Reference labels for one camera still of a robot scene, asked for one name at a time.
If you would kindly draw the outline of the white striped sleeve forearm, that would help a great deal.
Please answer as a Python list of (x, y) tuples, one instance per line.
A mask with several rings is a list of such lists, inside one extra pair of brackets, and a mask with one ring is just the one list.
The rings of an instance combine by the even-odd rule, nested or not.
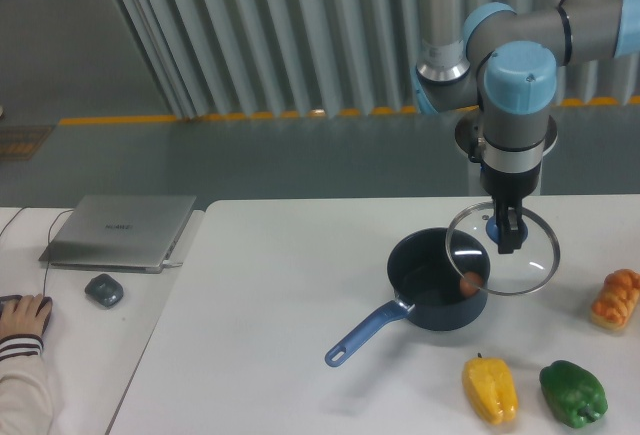
[(48, 434), (53, 402), (36, 335), (1, 340), (1, 433)]

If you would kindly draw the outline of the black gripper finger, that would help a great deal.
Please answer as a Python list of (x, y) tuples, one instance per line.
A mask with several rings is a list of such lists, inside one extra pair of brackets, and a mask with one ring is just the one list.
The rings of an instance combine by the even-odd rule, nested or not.
[(509, 253), (508, 207), (499, 199), (494, 200), (495, 242), (499, 254)]
[(522, 245), (521, 203), (506, 203), (501, 208), (501, 253), (512, 254)]

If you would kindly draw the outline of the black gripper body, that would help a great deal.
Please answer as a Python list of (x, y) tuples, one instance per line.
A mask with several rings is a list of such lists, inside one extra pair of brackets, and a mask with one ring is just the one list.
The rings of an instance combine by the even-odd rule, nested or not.
[(522, 200), (537, 188), (542, 164), (519, 173), (506, 173), (481, 164), (480, 183), (494, 199), (503, 201)]

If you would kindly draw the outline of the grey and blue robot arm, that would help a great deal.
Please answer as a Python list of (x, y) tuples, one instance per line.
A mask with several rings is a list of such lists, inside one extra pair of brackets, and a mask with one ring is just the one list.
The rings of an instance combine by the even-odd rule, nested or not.
[(414, 86), (426, 113), (478, 105), (468, 154), (492, 199), (489, 236), (510, 254), (526, 237), (523, 201), (538, 185), (558, 69), (637, 53), (639, 0), (550, 0), (525, 14), (491, 2), (466, 18), (457, 1), (420, 0), (435, 24)]

